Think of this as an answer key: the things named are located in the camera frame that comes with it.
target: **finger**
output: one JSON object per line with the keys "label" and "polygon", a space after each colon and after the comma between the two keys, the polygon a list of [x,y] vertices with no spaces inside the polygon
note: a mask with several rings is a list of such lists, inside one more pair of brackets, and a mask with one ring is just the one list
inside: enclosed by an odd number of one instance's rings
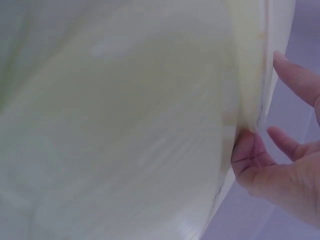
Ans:
{"label": "finger", "polygon": [[258,134],[254,135],[254,145],[256,150],[253,157],[255,157],[260,169],[277,164],[275,160],[267,153],[264,142]]}
{"label": "finger", "polygon": [[260,167],[264,168],[274,164],[261,138],[248,130],[243,131],[231,157],[231,165],[237,182],[246,189],[252,189],[255,187],[255,177]]}
{"label": "finger", "polygon": [[320,96],[320,76],[289,62],[284,55],[275,51],[273,66],[279,78],[302,100],[312,107]]}
{"label": "finger", "polygon": [[301,159],[307,152],[309,146],[298,143],[289,137],[279,127],[272,126],[267,129],[267,133],[274,144],[292,161]]}

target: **skin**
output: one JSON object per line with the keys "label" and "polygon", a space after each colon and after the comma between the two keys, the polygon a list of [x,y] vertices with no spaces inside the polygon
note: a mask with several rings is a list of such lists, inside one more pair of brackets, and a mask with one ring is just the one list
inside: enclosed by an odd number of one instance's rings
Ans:
{"label": "skin", "polygon": [[[320,123],[320,75],[274,53],[280,79],[314,107]],[[234,146],[231,164],[237,182],[253,197],[264,198],[320,229],[320,141],[299,144],[280,128],[267,130],[292,164],[277,164],[266,152],[261,137],[244,129]]]}

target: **fingernail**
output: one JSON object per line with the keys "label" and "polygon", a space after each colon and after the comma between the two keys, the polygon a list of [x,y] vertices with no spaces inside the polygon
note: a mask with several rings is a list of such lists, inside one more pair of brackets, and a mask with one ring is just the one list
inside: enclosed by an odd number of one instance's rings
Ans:
{"label": "fingernail", "polygon": [[288,59],[286,58],[285,55],[283,55],[281,52],[279,51],[274,51],[273,53],[273,57],[275,59],[281,60],[281,61],[288,61]]}

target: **white surface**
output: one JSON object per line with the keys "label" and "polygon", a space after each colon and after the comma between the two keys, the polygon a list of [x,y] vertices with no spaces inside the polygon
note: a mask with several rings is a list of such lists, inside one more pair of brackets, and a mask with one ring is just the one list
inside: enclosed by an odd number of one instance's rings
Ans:
{"label": "white surface", "polygon": [[4,215],[30,240],[198,239],[229,165],[238,75],[256,124],[258,2],[230,0],[231,15],[212,0],[33,3],[3,4],[7,28],[23,12],[1,55]]}

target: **white plastic container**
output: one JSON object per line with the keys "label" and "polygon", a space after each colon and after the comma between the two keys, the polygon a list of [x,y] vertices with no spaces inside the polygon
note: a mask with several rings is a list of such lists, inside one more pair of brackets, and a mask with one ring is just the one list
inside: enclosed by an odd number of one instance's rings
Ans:
{"label": "white plastic container", "polygon": [[268,112],[295,1],[28,3],[1,3],[8,219],[26,240],[199,239],[237,127]]}

